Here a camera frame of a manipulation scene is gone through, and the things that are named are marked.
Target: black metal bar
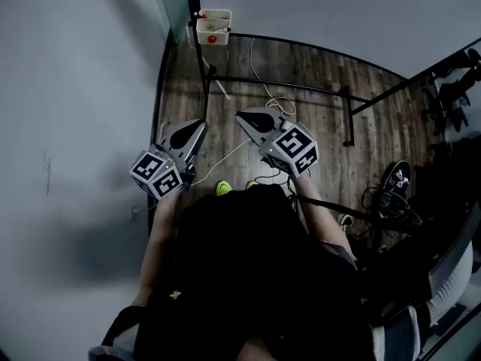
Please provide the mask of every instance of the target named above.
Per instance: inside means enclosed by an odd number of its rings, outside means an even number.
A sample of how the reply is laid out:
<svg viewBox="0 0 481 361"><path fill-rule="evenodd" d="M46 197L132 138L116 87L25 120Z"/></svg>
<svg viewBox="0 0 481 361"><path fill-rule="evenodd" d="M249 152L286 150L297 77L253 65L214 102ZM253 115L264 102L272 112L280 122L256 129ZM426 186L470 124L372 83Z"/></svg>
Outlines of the black metal bar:
<svg viewBox="0 0 481 361"><path fill-rule="evenodd" d="M207 106L209 105L209 92L210 92L210 82L212 77L216 74L216 68L213 65L209 65L209 72L207 73L207 95L204 100L204 120L207 120Z"/></svg>
<svg viewBox="0 0 481 361"><path fill-rule="evenodd" d="M167 70L168 56L171 53L171 49L174 46L174 33L169 30L167 35L167 40L165 41L164 53L162 54L162 61L160 62L159 76L157 77L157 90L156 90L156 101L153 106L152 114L152 128L150 129L150 144L157 142L157 137L159 134L159 119L161 109L161 99L162 99L162 87L164 85L165 71ZM147 222L149 224L149 235L152 231L153 216L155 214L154 206L156 199L152 196L147 196Z"/></svg>
<svg viewBox="0 0 481 361"><path fill-rule="evenodd" d="M231 77L231 76L216 76L216 80L222 81L239 81L241 83L256 83L256 84L270 84L272 86L284 86L297 89L306 89L308 91L316 91L317 93L325 93L326 95L340 96L341 98L356 100L357 102L367 103L367 99L358 98L357 96L347 95L342 92L330 91L329 89L316 88L311 86L301 86L300 84L284 83L282 81L272 81L263 79L250 79L248 77Z"/></svg>
<svg viewBox="0 0 481 361"><path fill-rule="evenodd" d="M349 147L349 146L354 146L354 122L352 121L352 105L351 105L351 99L349 98L350 96L349 86L345 86L341 91L344 91L346 93L347 116L349 117L349 136L350 136L350 140L345 141L343 145L345 147Z"/></svg>
<svg viewBox="0 0 481 361"><path fill-rule="evenodd" d="M459 51L456 51L454 53L457 53L457 52L460 52L460 51L464 51L466 48L469 48L471 47L473 44L477 43L478 41L481 41L481 38L477 39L476 41L468 44L466 47L460 49ZM390 89L388 89L387 91L385 91L384 93L376 96L374 99L371 99L369 102L367 102L365 105L362 105L362 106L359 106L357 107L353 112L352 112L352 115L356 115L357 113L365 110L366 108L369 108L371 105L375 105L377 102L380 102L381 100L387 98L388 96L392 95L393 93L396 93L397 91L400 91L401 89L403 88L406 88L407 86L411 85L412 83L415 83L416 81L418 81L419 79L421 79L422 77L424 77L425 75L431 73L434 69L440 67L448 58L450 58L452 55L449 55L448 57L444 58L443 60L441 60L440 62L436 63L435 65L425 69L423 72L419 72L417 75L414 75L413 77L410 77L409 79L405 80L405 81L402 81L400 82L397 86L394 86Z"/></svg>
<svg viewBox="0 0 481 361"><path fill-rule="evenodd" d="M196 12L200 9L200 3L198 0L187 0L189 2L189 12L190 12L190 26L192 27L192 34L194 36L195 52L197 53L198 69L201 72L202 88L204 89L204 97L207 98L209 93L207 91L207 86L205 84L205 70L204 62L202 59L202 49L201 45L198 43L197 31L195 30L197 23Z"/></svg>
<svg viewBox="0 0 481 361"><path fill-rule="evenodd" d="M247 33L234 33L234 32L231 32L231 33L229 33L229 36L237 36L237 37L239 37L239 38L255 38L255 39L262 39L262 40L281 41L281 42L283 42L283 43L300 45L300 46L302 46L302 47L316 48L317 50L321 50L321 51L325 51L325 52L330 52L330 53L333 53L333 54L335 54L335 55L339 55L339 56L343 56L343 57L348 57L348 58L350 58L350 59L352 59L352 60L356 60L356 61L358 61L358 62L367 64L367 65L371 65L372 67L381 69L381 70L383 70L383 71L385 71L385 72L388 72L389 74L392 74L392 75L394 75L394 76L396 76L396 77L399 77L399 78L402 79L402 80L405 80L405 79L406 79L404 76L400 76L399 74L396 74L395 72L390 71L390 70L388 70L387 68L381 67L380 65L377 65L377 64L368 62L367 60L363 60L363 59L360 59L360 58L355 57L355 56L347 55L346 53L337 52L337 51L335 51L335 50L330 50L330 49L328 49L328 48L320 47L320 46L318 46L318 45L312 45L312 44L308 44L308 43L301 43L300 41L287 40L287 39L281 39L281 38L272 38L272 37L270 37L270 36L249 35L249 34L247 34Z"/></svg>
<svg viewBox="0 0 481 361"><path fill-rule="evenodd" d="M306 196L297 196L297 199L300 202L306 202L315 206L328 208L342 214L348 214L351 217L356 218L357 220L365 220L366 222L369 222L375 227L379 227L380 229L391 229L410 235L415 235L421 229L420 227L403 225L402 223L399 223L399 221L393 222L389 218L377 217L376 214L366 214L361 211L353 210L351 208L347 208L346 206L338 205L337 203L320 201L318 199L307 198Z"/></svg>

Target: gray wall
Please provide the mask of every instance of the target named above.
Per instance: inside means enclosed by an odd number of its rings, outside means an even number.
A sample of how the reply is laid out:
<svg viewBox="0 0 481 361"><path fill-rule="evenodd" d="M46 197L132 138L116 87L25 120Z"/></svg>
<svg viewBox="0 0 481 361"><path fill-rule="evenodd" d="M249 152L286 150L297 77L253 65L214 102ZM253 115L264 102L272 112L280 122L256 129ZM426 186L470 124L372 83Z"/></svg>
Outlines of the gray wall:
<svg viewBox="0 0 481 361"><path fill-rule="evenodd" d="M128 170L149 144L167 31L156 0L0 0L0 348L12 360L86 359L135 296L147 197Z"/></svg>
<svg viewBox="0 0 481 361"><path fill-rule="evenodd" d="M481 37L481 0L201 0L232 31L326 47L411 77Z"/></svg>

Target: cable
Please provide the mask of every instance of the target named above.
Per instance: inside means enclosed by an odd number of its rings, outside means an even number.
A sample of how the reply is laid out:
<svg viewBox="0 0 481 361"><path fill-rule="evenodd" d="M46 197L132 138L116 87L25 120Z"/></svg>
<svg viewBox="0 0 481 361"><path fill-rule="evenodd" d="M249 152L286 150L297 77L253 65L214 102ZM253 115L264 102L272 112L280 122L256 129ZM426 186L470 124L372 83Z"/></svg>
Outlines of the cable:
<svg viewBox="0 0 481 361"><path fill-rule="evenodd" d="M352 234L353 236L355 236L356 238L359 238L359 237L362 237L363 235L366 235L368 234L369 232L373 231L375 229L375 226L370 226L369 229L363 231L363 232L360 232L358 234Z"/></svg>
<svg viewBox="0 0 481 361"><path fill-rule="evenodd" d="M253 73L257 77L257 79L261 80L261 78L257 75L257 72L253 67L253 44L254 44L254 40L255 40L255 38L250 43L250 69L253 70ZM289 99L287 96L280 96L279 98L274 98L271 95L271 93L269 92L268 88L265 86L265 84L262 84L262 86L264 86L265 92L267 92L268 95L271 97L271 100L268 100L268 102L265 104L265 107L275 107L275 106L277 106L283 114L286 114L286 115L294 115L295 114L295 105L294 105L294 103L292 102L291 99ZM293 112L287 112L286 110L284 110L284 107L282 105L280 105L279 102L277 101L278 99L288 100L291 103L294 111Z"/></svg>
<svg viewBox="0 0 481 361"><path fill-rule="evenodd" d="M280 175L280 168L278 168L277 170L279 170L279 172L278 172L277 174L270 175L270 176L268 176L268 177L264 177L264 176L257 177L257 178L254 179L254 182L257 182L257 180L260 179L260 178L262 178L262 177L265 178L265 179L269 179L269 178L272 178L272 177L276 177L277 175Z"/></svg>
<svg viewBox="0 0 481 361"><path fill-rule="evenodd" d="M239 147L241 147L242 145L244 145L245 143L247 143L248 141L250 141L250 139L247 139L246 141L242 142L241 144L239 144L235 149L233 149L230 153L228 153L225 157L223 157L220 161L218 161L215 165L212 166L212 168L209 170L209 172L207 173L207 175L198 180L197 182L195 182L194 184L191 184L190 186L193 187L195 186L196 184L199 184L201 183L202 181L205 181L207 179L207 177L210 175L210 173L212 172L212 170L215 169L215 167L217 167L220 163L222 163L224 160L226 160L227 158L230 157L230 155L232 155Z"/></svg>
<svg viewBox="0 0 481 361"><path fill-rule="evenodd" d="M369 184L371 182L376 182L376 185L377 186L369 186ZM379 182L378 180L376 179L371 179L368 183L368 188L366 190L364 190L364 192L362 193L362 197L361 197L361 204L362 204L362 207L365 208L366 210L370 210L371 208L370 207L367 207L364 205L364 200L365 200L365 194L367 192L369 192L372 196L374 196L374 193L371 191L371 190L376 190L376 191L379 191L380 190L380 187L383 187L384 186L384 183L381 183ZM391 190L386 190L384 188L381 188L382 192L385 192L385 193L390 193L394 196L397 196L399 199L402 200L402 202L406 205L406 209L409 211L411 210L411 207L409 206L409 204L407 203L407 200L403 197L403 196L400 196L399 194L395 193L394 191L391 191Z"/></svg>
<svg viewBox="0 0 481 361"><path fill-rule="evenodd" d="M158 200L157 198L155 198L155 197L153 197L153 196L152 196L152 198L154 198L154 199L157 201L157 203L155 203L154 206L149 207L149 208L147 209L147 211L150 210L151 208L156 208L157 205L159 204L159 200Z"/></svg>

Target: forearm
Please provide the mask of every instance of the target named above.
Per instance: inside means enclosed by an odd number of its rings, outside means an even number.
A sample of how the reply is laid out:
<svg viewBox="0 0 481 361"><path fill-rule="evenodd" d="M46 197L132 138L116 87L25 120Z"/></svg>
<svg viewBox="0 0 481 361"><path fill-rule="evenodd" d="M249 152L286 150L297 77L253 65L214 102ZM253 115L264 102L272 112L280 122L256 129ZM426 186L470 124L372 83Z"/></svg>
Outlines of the forearm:
<svg viewBox="0 0 481 361"><path fill-rule="evenodd" d="M302 175L293 179L293 182L298 195L322 201L319 191L308 176ZM331 212L327 208L315 206L310 203L299 203L301 204L309 233L320 241L326 241L330 244L338 244L344 247L347 253L355 259L346 235L337 224Z"/></svg>
<svg viewBox="0 0 481 361"><path fill-rule="evenodd" d="M139 293L133 305L144 306L147 303L155 285L164 276L168 261L171 260L175 205L179 194L180 189L175 189L157 205L149 243L142 261Z"/></svg>

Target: person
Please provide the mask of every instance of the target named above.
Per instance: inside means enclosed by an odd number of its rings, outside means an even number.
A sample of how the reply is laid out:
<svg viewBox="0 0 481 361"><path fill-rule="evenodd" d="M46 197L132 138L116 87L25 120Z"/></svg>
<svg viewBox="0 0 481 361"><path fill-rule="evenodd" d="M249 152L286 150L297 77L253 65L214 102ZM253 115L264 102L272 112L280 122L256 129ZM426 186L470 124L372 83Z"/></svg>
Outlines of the person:
<svg viewBox="0 0 481 361"><path fill-rule="evenodd" d="M292 182L321 200L309 176ZM176 238L180 190L158 203L138 294L89 359L385 359L387 334L345 281L355 257L331 212L301 202L306 232L276 184L216 190L183 211Z"/></svg>

